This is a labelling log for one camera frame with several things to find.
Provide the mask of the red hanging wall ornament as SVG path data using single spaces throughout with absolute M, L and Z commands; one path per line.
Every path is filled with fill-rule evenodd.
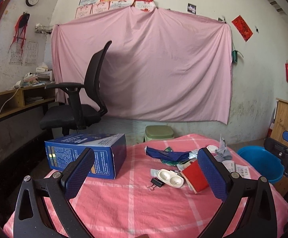
M 27 31 L 29 18 L 30 18 L 29 13 L 24 12 L 22 15 L 20 15 L 20 17 L 18 18 L 16 25 L 14 27 L 15 34 L 13 36 L 12 43 L 10 45 L 10 49 L 11 49 L 11 47 L 14 43 L 18 43 L 19 40 L 21 40 L 21 55 L 23 54 L 23 47 L 24 47 L 24 43 L 26 40 L 25 35 L 26 35 L 26 31 Z

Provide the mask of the green seed packet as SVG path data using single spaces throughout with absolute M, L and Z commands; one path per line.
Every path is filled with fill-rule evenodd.
M 171 147 L 167 147 L 164 151 L 174 153 Z M 161 159 L 161 162 L 163 164 L 170 165 L 170 166 L 175 166 L 180 163 L 178 160 L 174 161 L 174 160 L 164 160 L 164 159 Z

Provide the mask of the stack of books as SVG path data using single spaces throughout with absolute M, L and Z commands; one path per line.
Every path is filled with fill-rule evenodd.
M 25 74 L 21 86 L 48 85 L 52 82 L 54 82 L 53 71 L 43 62 L 36 67 L 35 72 Z

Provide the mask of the black office chair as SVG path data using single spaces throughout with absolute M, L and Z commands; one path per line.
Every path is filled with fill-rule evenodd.
M 108 109 L 100 97 L 100 71 L 105 55 L 112 41 L 108 41 L 104 48 L 96 52 L 89 62 L 84 83 L 60 83 L 50 84 L 47 89 L 60 89 L 68 96 L 68 103 L 61 103 L 47 110 L 40 121 L 42 130 L 61 128 L 64 136 L 69 135 L 70 130 L 84 130 L 93 124 L 99 123 Z M 82 104 L 80 91 L 84 89 L 87 96 L 99 106 L 99 110 L 91 105 Z

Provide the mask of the wooden cabinet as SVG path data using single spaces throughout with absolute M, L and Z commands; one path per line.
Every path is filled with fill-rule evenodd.
M 282 134 L 288 131 L 288 101 L 277 98 L 276 116 L 271 137 L 282 141 Z

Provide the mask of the small dark wall photo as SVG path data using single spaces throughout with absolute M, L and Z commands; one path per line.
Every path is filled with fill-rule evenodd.
M 187 11 L 191 14 L 196 14 L 196 5 L 188 3 Z

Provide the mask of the black binder clip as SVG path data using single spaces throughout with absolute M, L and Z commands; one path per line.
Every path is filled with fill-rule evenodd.
M 154 189 L 155 189 L 156 187 L 163 187 L 163 186 L 164 186 L 164 182 L 162 182 L 161 180 L 159 180 L 159 179 L 156 178 L 156 177 L 153 177 L 153 178 L 151 179 L 151 185 L 148 186 L 147 189 L 148 189 L 149 191 L 154 191 Z

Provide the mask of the blue foil wrapper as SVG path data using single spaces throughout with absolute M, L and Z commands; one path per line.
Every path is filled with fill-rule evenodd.
M 171 152 L 161 151 L 146 146 L 144 148 L 146 155 L 165 161 L 183 162 L 197 158 L 198 152 Z

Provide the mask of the white receipt paper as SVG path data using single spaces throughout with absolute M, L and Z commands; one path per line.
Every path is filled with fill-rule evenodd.
M 248 166 L 235 164 L 235 169 L 236 169 L 236 172 L 240 174 L 242 178 L 251 179 Z

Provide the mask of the white earbud case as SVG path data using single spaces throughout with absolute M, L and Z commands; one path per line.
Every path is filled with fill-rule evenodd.
M 168 186 L 174 187 L 174 188 L 181 188 L 184 184 L 184 179 L 178 175 L 177 173 L 161 169 L 157 172 L 157 178 L 167 184 Z

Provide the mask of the wooden desk shelf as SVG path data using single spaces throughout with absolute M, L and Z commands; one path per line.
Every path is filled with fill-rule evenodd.
M 28 86 L 0 92 L 0 121 L 55 101 L 54 89 L 47 86 Z

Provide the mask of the blue plastic bucket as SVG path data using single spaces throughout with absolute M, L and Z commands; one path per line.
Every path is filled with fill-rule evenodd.
M 237 151 L 254 169 L 266 177 L 271 184 L 275 184 L 283 177 L 284 166 L 281 160 L 268 152 L 264 147 L 246 146 Z

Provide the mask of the red paper envelope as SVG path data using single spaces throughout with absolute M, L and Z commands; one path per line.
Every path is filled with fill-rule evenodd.
M 209 186 L 197 160 L 189 161 L 183 166 L 184 169 L 181 171 L 181 174 L 192 187 L 195 194 L 203 191 Z

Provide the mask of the green hanging pouch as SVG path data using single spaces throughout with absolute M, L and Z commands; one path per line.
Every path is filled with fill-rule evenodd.
M 240 51 L 237 50 L 233 50 L 232 51 L 232 63 L 237 64 L 238 63 L 238 56 L 244 57 L 244 55 L 242 53 L 240 53 Z

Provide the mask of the grey face mask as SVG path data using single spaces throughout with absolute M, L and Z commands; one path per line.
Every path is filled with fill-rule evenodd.
M 215 159 L 218 162 L 232 160 L 231 152 L 227 148 L 226 141 L 222 135 L 220 136 L 219 139 L 219 148 L 215 150 Z

